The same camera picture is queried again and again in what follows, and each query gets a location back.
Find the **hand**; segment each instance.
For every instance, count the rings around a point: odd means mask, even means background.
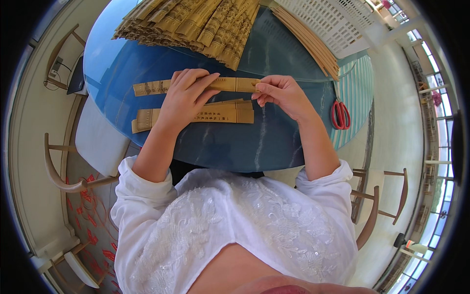
[[[251,95],[261,107],[266,102],[278,105],[291,119],[297,123],[309,121],[315,114],[315,108],[307,96],[291,76],[271,75],[261,79],[256,84],[259,93]]]
[[[220,92],[204,91],[219,75],[200,68],[175,72],[154,127],[178,135],[204,104]]]

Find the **plastic crate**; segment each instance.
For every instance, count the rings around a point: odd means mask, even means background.
[[[359,0],[275,1],[305,23],[336,58],[375,49],[366,32],[381,24]]]

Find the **electrical outlet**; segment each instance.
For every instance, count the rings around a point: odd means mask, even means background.
[[[53,74],[52,71],[57,72],[57,71],[59,70],[59,68],[60,68],[60,63],[61,63],[62,61],[63,61],[63,59],[60,58],[59,56],[56,58],[54,64],[52,65],[51,72],[49,73],[50,75],[54,75],[54,76],[55,76],[55,74]]]

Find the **striped tablecloth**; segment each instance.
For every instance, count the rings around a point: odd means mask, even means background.
[[[340,99],[351,116],[351,127],[348,130],[331,130],[330,138],[335,150],[343,147],[359,132],[369,115],[374,99],[374,72],[368,55],[342,66],[339,76],[347,73],[354,64],[356,65],[352,71],[337,84]]]

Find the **sleeve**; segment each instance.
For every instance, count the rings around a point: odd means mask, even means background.
[[[340,159],[340,166],[335,171],[320,179],[309,181],[305,168],[301,169],[295,182],[297,190],[320,203],[323,207],[337,210],[351,216],[351,185],[347,182],[353,172],[346,161]]]
[[[346,285],[352,278],[357,264],[357,245],[354,224],[351,221],[351,185],[347,182],[353,172],[346,161],[340,159],[340,166],[330,175],[309,181],[305,168],[300,170],[297,178],[297,189],[321,205],[330,220],[341,228],[336,242],[343,261],[343,273],[337,282]]]
[[[166,207],[177,198],[170,170],[163,182],[153,183],[132,171],[137,156],[123,159],[119,165],[117,201],[110,215],[119,228],[114,267],[123,293],[131,293],[131,274],[135,260],[142,251],[157,220]]]

